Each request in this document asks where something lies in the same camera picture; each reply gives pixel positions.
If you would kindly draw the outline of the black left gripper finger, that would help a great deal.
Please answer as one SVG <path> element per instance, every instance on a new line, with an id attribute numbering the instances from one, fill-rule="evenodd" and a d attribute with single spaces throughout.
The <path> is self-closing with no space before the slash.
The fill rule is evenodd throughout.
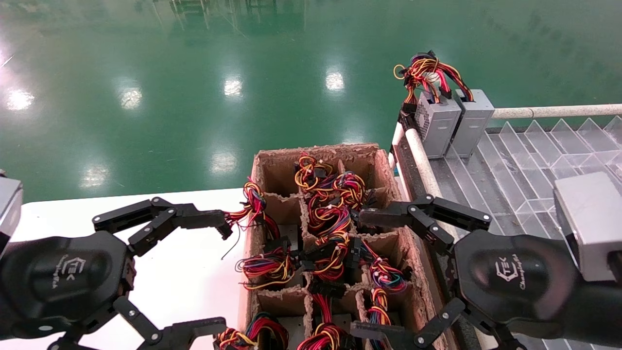
<path id="1" fill-rule="evenodd" d="M 189 350 L 198 337 L 217 335 L 227 329 L 224 317 L 209 317 L 174 323 L 160 330 L 127 297 L 116 299 L 113 308 L 143 338 L 138 350 Z"/>

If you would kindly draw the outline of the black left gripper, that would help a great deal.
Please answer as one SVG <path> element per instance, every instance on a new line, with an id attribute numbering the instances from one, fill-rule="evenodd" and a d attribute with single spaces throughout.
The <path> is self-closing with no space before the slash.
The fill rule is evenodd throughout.
<path id="1" fill-rule="evenodd" d="M 117 315 L 113 303 L 134 286 L 142 257 L 178 228 L 232 229 L 222 210 L 198 210 L 160 197 L 100 213 L 89 236 L 13 242 L 1 258 L 1 339 L 36 339 L 59 332 L 96 332 Z M 111 233 L 146 224 L 128 246 Z"/>

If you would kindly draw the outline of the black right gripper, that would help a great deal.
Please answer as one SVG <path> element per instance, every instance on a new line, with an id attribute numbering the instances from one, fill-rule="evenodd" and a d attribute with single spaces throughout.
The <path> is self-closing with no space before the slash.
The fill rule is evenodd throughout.
<path id="1" fill-rule="evenodd" d="M 584 280 L 563 241 L 531 235 L 489 233 L 491 216 L 442 197 L 392 201 L 362 209 L 359 222 L 380 228 L 410 228 L 442 256 L 454 253 L 460 295 L 491 326 L 542 339 L 565 338 L 619 347 L 621 288 Z M 457 241 L 444 222 L 469 234 Z M 435 350 L 434 342 L 467 306 L 449 301 L 419 332 L 354 321 L 350 334 L 383 341 L 391 350 Z"/>

